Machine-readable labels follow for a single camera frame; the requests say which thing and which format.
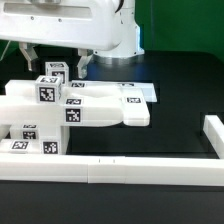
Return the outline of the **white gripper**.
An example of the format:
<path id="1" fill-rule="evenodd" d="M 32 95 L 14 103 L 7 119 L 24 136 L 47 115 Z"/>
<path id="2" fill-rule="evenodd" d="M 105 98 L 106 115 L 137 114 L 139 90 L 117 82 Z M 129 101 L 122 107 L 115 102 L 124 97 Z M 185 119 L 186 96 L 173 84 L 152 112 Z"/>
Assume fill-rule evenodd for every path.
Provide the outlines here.
<path id="1" fill-rule="evenodd" d="M 20 42 L 32 72 L 39 62 L 35 44 L 83 48 L 77 69 L 84 79 L 92 50 L 121 43 L 121 6 L 121 0 L 0 0 L 0 39 Z"/>

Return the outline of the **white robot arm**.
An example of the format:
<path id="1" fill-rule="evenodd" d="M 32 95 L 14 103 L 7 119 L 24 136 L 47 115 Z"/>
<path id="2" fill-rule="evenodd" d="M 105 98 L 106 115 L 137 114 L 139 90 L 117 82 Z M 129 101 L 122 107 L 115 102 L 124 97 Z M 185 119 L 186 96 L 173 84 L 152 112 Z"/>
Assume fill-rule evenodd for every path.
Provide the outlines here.
<path id="1" fill-rule="evenodd" d="M 0 40 L 17 42 L 29 69 L 38 44 L 76 48 L 80 78 L 92 58 L 127 64 L 144 54 L 135 0 L 0 0 Z"/>

